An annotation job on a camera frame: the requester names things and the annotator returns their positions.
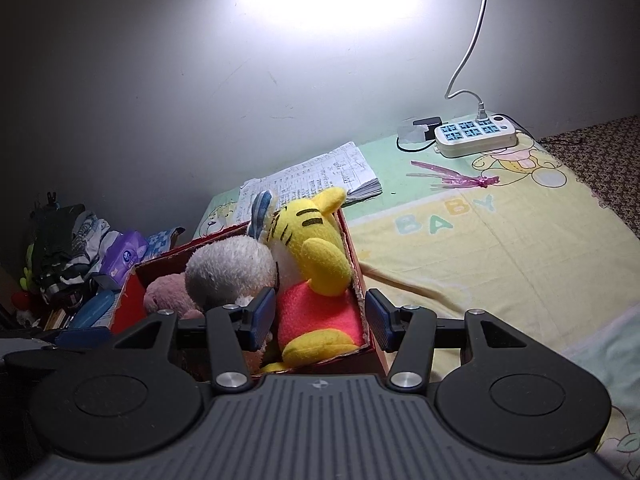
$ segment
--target wire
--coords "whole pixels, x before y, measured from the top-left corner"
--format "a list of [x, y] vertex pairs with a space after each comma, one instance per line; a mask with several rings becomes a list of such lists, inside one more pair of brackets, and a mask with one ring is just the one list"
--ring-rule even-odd
[[468, 61], [469, 57], [471, 56], [471, 53], [473, 52], [474, 47], [476, 46], [476, 41], [478, 41], [478, 35], [480, 34], [480, 27], [482, 27], [482, 20], [484, 19], [485, 9], [486, 9], [486, 0], [482, 0], [482, 2], [480, 3], [480, 13], [478, 14], [478, 21], [476, 22], [476, 30], [474, 30], [473, 37], [471, 38], [471, 43], [469, 44], [469, 48], [466, 50], [465, 57], [462, 58], [462, 61], [458, 65], [458, 68], [456, 69], [456, 71], [453, 73], [453, 76], [451, 76], [451, 81], [449, 81], [449, 86], [447, 86], [447, 91], [444, 92], [445, 99], [451, 99], [460, 94], [471, 94], [473, 97], [478, 99], [479, 109], [481, 106], [482, 111], [484, 111], [484, 103], [482, 102], [482, 99], [480, 98], [480, 96], [475, 92], [472, 92], [471, 90], [458, 90], [456, 92], [453, 92], [453, 94], [450, 94], [450, 92], [451, 92], [451, 88], [453, 87], [453, 83], [455, 83], [456, 78], [460, 74], [460, 71], [466, 65], [466, 62]]
[[427, 144], [425, 147], [423, 148], [418, 148], [417, 150], [408, 150], [406, 148], [402, 148], [400, 146], [400, 137], [396, 138], [396, 146], [398, 147], [398, 150], [400, 150], [401, 152], [405, 152], [405, 153], [418, 153], [418, 152], [423, 152], [424, 150], [426, 150], [427, 148], [430, 148], [431, 146], [434, 145], [435, 143], [435, 139], [432, 140], [429, 144]]
[[[503, 117], [506, 117], [508, 120], [511, 121], [512, 124], [514, 124], [514, 126], [517, 126], [518, 129], [521, 130], [524, 134], [527, 134], [536, 142], [542, 142], [542, 139], [540, 139], [540, 141], [536, 140], [536, 138], [533, 135], [531, 135], [524, 126], [518, 123], [518, 121], [514, 121], [507, 114], [496, 114], [496, 115], [502, 115]], [[547, 137], [544, 139], [545, 144], [557, 144], [562, 146], [577, 146], [578, 144], [582, 144], [583, 140], [584, 140], [584, 137], [581, 137], [580, 139], [575, 139], [575, 140], [558, 139], [557, 137]]]

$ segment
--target white plush toy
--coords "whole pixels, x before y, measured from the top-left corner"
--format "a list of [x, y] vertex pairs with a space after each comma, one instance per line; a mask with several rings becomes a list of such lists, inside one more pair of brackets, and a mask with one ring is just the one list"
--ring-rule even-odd
[[[245, 235], [196, 250], [185, 270], [187, 293], [204, 312], [225, 304], [247, 306], [265, 286], [275, 286], [276, 263], [269, 248]], [[264, 349], [243, 352], [249, 370], [260, 368]]]

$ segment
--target tiger ear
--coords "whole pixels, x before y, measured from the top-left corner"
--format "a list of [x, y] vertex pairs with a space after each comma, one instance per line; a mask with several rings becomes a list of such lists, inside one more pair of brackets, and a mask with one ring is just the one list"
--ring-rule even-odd
[[311, 200], [318, 206], [320, 212], [325, 214], [335, 213], [347, 198], [347, 191], [341, 187], [330, 187], [318, 193]]

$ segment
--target purple package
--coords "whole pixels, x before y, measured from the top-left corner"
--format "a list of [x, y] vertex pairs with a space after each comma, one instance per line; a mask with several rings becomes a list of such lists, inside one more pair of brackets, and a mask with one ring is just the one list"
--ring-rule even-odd
[[120, 290], [131, 267], [142, 261], [148, 243], [138, 231], [126, 231], [118, 234], [107, 249], [100, 271], [94, 280], [109, 290]]

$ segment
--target gray plastic surface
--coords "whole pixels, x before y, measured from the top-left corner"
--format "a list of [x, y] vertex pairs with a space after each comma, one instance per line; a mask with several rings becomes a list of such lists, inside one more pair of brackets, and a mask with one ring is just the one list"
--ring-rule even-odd
[[123, 463], [49, 456], [29, 480], [614, 479], [588, 454], [564, 463], [504, 462], [465, 447], [418, 396], [374, 376], [267, 376], [222, 396], [203, 422], [161, 452]]
[[52, 346], [51, 343], [41, 341], [40, 339], [25, 339], [21, 337], [0, 338], [0, 368], [4, 368], [4, 356], [13, 352], [21, 352], [23, 350], [35, 350]]

